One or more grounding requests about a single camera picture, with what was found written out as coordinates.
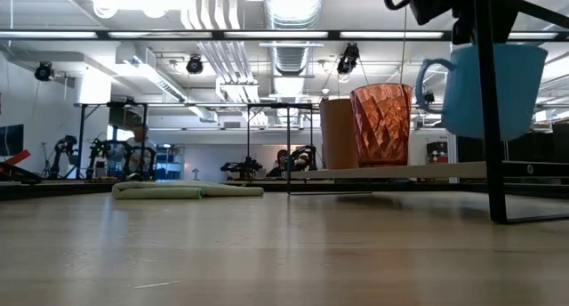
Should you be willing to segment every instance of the spotlight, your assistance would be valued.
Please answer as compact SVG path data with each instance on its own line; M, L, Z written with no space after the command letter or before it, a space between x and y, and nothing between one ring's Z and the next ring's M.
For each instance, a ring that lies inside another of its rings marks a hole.
M55 72L53 71L52 64L49 61L40 62L34 76L41 82L51 82L55 78Z
M200 55L192 55L189 57L188 65L186 66L186 70L191 75L198 75L204 71L204 64L202 63L202 56Z
M357 65L359 59L359 49L356 43L348 43L346 51L341 55L340 62L338 63L338 74L349 75Z

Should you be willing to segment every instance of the person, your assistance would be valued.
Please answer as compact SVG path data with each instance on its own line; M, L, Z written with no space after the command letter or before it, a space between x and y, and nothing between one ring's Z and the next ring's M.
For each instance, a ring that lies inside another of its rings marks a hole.
M146 135L146 140L144 142L144 147L146 149L153 149L156 152L156 145L148 139L148 127L144 124L136 124L132 128L132 133L134 137L129 138L126 140L126 143L129 144L131 147L142 147L142 141L144 136ZM107 153L107 157L110 159L118 159L120 157L123 158L123 166L128 165L129 170L131 173L137 173L140 167L140 149L134 150L131 155L131 159L129 163L124 162L124 146L119 144L115 149L110 150ZM150 159L152 158L152 154L148 151L144 151L144 166L142 168L143 172L147 172L150 168Z
M268 172L267 177L271 178L282 178L283 172L286 171L286 158L288 157L288 151L281 149L276 153L276 167Z

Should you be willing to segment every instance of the red object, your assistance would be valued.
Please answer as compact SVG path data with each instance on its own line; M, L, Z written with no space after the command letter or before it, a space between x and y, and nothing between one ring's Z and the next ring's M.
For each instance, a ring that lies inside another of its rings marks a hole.
M4 163L8 164L8 165L17 165L19 162L23 161L24 159L26 159L30 156L31 156L31 154L29 153L29 151L23 150L23 151L19 152L18 154L8 158L6 161L4 161Z
M412 90L378 84L350 94L360 166L407 165Z

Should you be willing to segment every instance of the ceiling pipe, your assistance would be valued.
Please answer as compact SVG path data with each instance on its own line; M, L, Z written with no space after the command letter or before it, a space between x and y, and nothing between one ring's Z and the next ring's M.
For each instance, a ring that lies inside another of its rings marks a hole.
M197 29L197 30L203 29L202 23L197 17L196 0L188 0L188 9L180 13L180 20L186 29ZM218 75L218 78L223 82L223 84L230 82L231 81L230 77L224 76L220 65L220 60L216 58L217 57L216 52L213 50L211 44L204 42L197 42L197 47L205 56L205 58L210 62L213 71L215 71L215 73Z
M239 27L239 19L237 17L237 0L228 0L229 3L229 24L231 25L232 29L240 29ZM228 44L229 51L233 60L237 64L239 71L241 72L241 77L239 78L243 82L249 82L250 84L253 83L252 74L249 74L247 71L250 68L249 60L247 60L246 54L242 54L242 46L244 45L243 42L231 42Z
M192 27L192 22L189 20L189 15L191 14L190 11L181 11L180 12L180 21L181 24L184 26L185 29L193 29ZM210 65L213 68L213 71L215 71L216 74L220 74L221 70L218 68L218 64L215 62L215 60L213 59L212 55L210 54L209 49L207 49L205 47L205 44L203 42L197 42L197 48L199 48L199 50L202 52L202 54L205 56L205 58L209 61Z
M223 0L215 0L215 23L217 23L217 26L219 27L219 29L227 29L228 26L225 23L225 13L224 13L224 9L223 9ZM234 61L236 62L236 67L237 67L237 71L235 71L233 69L233 65L231 64L231 60L229 59L229 56L225 53L225 49L223 49L223 46L225 46L228 50L229 53L233 52L233 44L232 43L216 43L216 45L218 46L218 50L221 50L223 53L221 54L221 58L224 60L224 62L226 63L226 65L228 66L228 71L229 74L231 75L231 79L233 80L234 83L239 82L239 80L243 77L243 70L241 69L241 65L239 64L238 60L235 60L235 56L233 56Z
M271 29L311 29L318 22L323 0L264 0L265 17ZM270 48L276 75L302 75L307 70L310 48ZM303 78L275 78L278 94L299 96L304 89Z
M204 26L206 29L214 29L213 24L212 24L212 19L210 18L210 0L202 0L200 20L204 23ZM223 49L220 45L220 42L213 42L212 51L215 52L213 54L213 58L220 65L221 75L223 76L225 81L226 82L233 81L233 78L235 77L235 73L233 74L233 76L230 75L230 72L229 72L230 64L229 65L227 63L224 64L223 61L221 61L221 59L220 59L220 56L227 57L227 54L223 51Z
M74 5L80 12L83 13L83 15L85 15L85 17L87 17L90 21L95 23L97 26L99 26L103 29L108 29L108 26L106 26L105 24L100 22L97 19L97 17L95 17L91 12L87 11L85 8L83 8L83 6L80 5L76 0L67 0L67 1L70 2L72 5Z
M228 0L229 2L229 23L231 24L232 29L240 29L241 26L239 25L239 18L237 17L237 0ZM246 81L249 84L254 84L255 79L252 76L251 71L251 64L247 59L247 52L245 50L244 42L235 43L236 52L238 54L238 58L242 61L243 69L246 76Z

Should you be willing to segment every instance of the computer screen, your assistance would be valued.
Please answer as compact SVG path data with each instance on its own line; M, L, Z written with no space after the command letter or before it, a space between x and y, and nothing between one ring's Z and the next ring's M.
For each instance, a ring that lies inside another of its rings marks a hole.
M0 156L14 156L24 150L24 125L0 127Z

